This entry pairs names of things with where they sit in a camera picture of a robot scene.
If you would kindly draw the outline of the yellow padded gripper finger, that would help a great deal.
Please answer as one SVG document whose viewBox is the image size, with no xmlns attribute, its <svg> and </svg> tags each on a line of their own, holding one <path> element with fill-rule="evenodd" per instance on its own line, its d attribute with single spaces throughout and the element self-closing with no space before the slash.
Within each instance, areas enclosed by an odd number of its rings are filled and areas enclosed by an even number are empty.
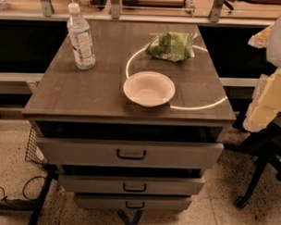
<svg viewBox="0 0 281 225">
<path fill-rule="evenodd" d="M 255 48 L 265 48 L 268 46 L 268 39 L 271 29 L 273 28 L 272 25 L 265 27 L 262 31 L 259 31 L 255 35 L 253 35 L 249 41 L 248 45 L 255 47 Z"/>
<path fill-rule="evenodd" d="M 243 128 L 249 132 L 263 130 L 279 112 L 281 112 L 281 69 L 277 69 L 271 76 L 264 74 L 260 76 L 243 121 Z"/>
</svg>

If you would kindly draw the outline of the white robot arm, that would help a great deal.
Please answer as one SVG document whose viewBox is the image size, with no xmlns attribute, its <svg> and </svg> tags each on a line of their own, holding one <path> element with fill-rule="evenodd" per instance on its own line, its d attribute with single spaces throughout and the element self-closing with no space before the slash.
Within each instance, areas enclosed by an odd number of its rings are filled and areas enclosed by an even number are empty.
<svg viewBox="0 0 281 225">
<path fill-rule="evenodd" d="M 270 76 L 261 75 L 248 106 L 243 128 L 249 132 L 265 129 L 281 112 L 281 17 L 249 40 L 249 45 L 265 48 L 266 60 L 276 67 Z"/>
</svg>

